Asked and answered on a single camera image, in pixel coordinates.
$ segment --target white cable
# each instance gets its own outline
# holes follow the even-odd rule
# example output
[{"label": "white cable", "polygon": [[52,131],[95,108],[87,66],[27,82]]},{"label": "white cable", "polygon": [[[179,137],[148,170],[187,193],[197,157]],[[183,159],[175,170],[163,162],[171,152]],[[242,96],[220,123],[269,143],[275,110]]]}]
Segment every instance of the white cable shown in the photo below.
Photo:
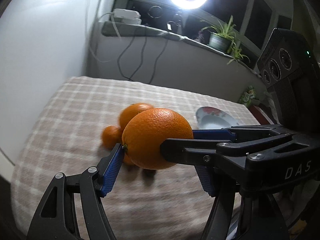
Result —
[{"label": "white cable", "polygon": [[[101,61],[94,53],[93,49],[91,48],[90,45],[90,40],[88,38],[88,14],[89,14],[89,7],[90,7],[90,0],[86,0],[86,6],[85,6],[85,14],[84,14],[84,37],[86,42],[88,43],[88,49],[91,52],[92,56],[95,58],[95,60],[97,60],[100,63],[108,63],[111,61],[114,61],[117,57],[115,57],[114,59],[108,60],[108,61]],[[99,18],[95,18],[94,23],[98,20],[100,20],[103,16],[107,15],[107,14],[111,14],[111,20],[112,20],[112,24],[113,27],[115,28],[115,31],[117,33],[117,36],[119,37],[120,41],[121,41],[121,36],[120,33],[118,31],[118,28],[116,27],[116,23],[114,21],[114,17],[112,13],[105,13],[103,15],[101,15]]]},{"label": "white cable", "polygon": [[114,27],[114,29],[116,31],[116,34],[118,35],[118,37],[119,37],[119,39],[121,41],[121,36],[120,36],[120,33],[119,33],[118,28],[116,26],[115,19],[113,17],[113,13],[111,13],[111,21],[112,21],[112,25],[113,25],[113,27]]}]

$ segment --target screw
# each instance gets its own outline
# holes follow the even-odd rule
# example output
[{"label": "screw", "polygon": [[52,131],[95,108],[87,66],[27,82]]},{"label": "screw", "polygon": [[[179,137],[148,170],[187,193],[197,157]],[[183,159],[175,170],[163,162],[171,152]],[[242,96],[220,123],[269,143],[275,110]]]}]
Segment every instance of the screw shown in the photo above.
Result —
[{"label": "screw", "polygon": [[228,146],[229,143],[219,143],[218,145],[219,145],[219,146]]},{"label": "screw", "polygon": [[90,167],[89,169],[88,169],[88,172],[90,172],[90,173],[94,173],[94,172],[96,172],[97,171],[97,167],[94,167],[94,166],[92,166],[92,167]]},{"label": "screw", "polygon": [[203,156],[203,160],[205,163],[208,163],[210,161],[211,157],[206,155],[206,156]]},{"label": "screw", "polygon": [[249,155],[249,158],[253,160],[261,160],[264,156],[261,153],[253,153]]},{"label": "screw", "polygon": [[63,173],[62,172],[59,172],[56,174],[55,178],[56,179],[61,179],[63,177]]}]

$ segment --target plate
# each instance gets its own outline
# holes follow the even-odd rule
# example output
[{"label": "plate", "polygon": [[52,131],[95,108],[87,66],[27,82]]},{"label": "plate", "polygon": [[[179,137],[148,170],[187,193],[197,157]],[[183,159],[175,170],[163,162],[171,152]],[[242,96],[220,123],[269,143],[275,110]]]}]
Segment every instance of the plate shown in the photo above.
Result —
[{"label": "plate", "polygon": [[211,106],[202,106],[196,111],[195,116],[198,128],[201,130],[228,128],[244,125],[226,112]]}]

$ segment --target small orange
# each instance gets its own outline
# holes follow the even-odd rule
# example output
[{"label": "small orange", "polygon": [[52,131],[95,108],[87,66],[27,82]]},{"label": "small orange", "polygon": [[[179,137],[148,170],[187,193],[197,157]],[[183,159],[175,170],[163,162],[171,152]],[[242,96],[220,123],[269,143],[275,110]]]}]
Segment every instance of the small orange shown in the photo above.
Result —
[{"label": "small orange", "polygon": [[130,160],[130,158],[127,156],[127,154],[124,154],[124,159],[123,159],[123,162],[127,165],[134,165],[134,163]]},{"label": "small orange", "polygon": [[116,143],[121,143],[121,136],[122,132],[120,128],[114,125],[110,125],[106,127],[101,134],[102,144],[105,148],[111,150],[116,145]]},{"label": "small orange", "polygon": [[153,105],[147,103],[136,103],[128,106],[126,109],[122,111],[122,113],[119,116],[119,124],[121,130],[123,131],[124,128],[127,126],[128,122],[130,122],[130,120],[134,118],[137,114],[151,108],[154,108]]}]

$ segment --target potted plant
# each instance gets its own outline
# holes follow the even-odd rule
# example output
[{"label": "potted plant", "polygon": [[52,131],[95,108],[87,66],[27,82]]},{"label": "potted plant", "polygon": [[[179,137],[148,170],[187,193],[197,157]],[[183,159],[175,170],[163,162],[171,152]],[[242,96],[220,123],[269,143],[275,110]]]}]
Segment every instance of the potted plant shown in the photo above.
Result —
[{"label": "potted plant", "polygon": [[231,47],[235,44],[236,40],[236,33],[233,30],[236,25],[233,24],[233,16],[231,15],[229,22],[224,25],[219,20],[218,22],[219,26],[207,26],[202,28],[201,31],[210,28],[216,30],[217,33],[211,32],[208,45],[223,53],[230,53]]},{"label": "potted plant", "polygon": [[229,65],[232,61],[236,61],[236,62],[242,61],[245,57],[250,62],[250,59],[246,55],[241,54],[242,49],[241,48],[237,48],[235,44],[233,44],[231,46],[231,51],[233,52],[233,58],[231,60],[229,60],[227,65]]}]

